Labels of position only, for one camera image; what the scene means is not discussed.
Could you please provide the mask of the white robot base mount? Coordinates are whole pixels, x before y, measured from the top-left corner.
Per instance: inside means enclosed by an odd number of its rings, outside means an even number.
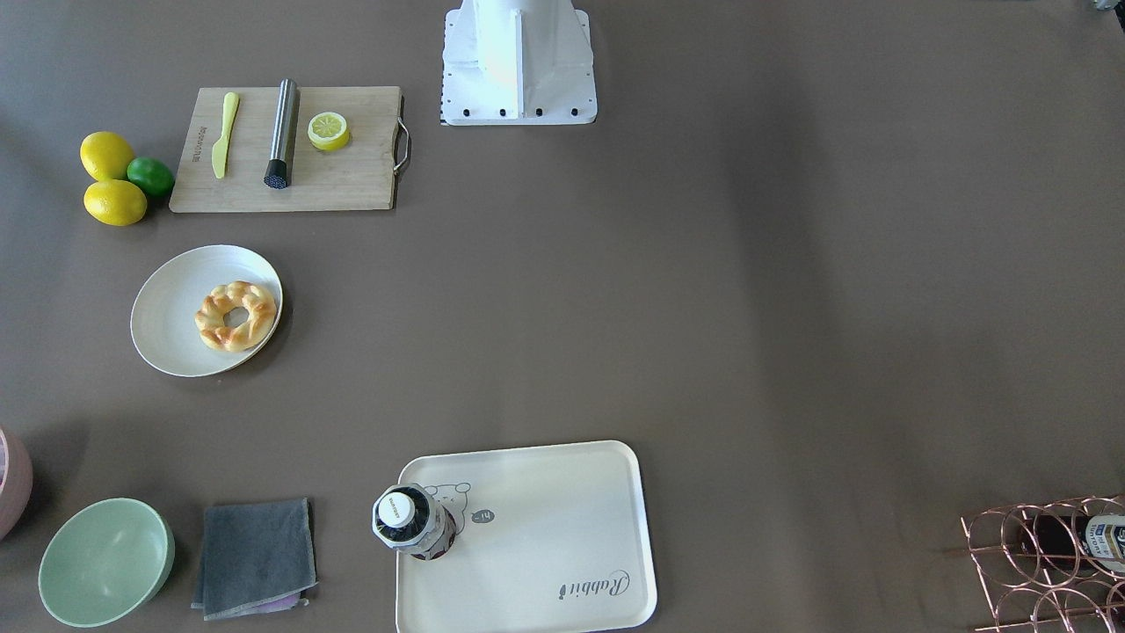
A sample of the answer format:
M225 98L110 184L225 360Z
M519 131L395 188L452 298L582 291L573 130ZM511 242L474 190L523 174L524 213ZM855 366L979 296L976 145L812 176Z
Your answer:
M570 1L464 1L446 13L439 120L447 126L594 123L590 18Z

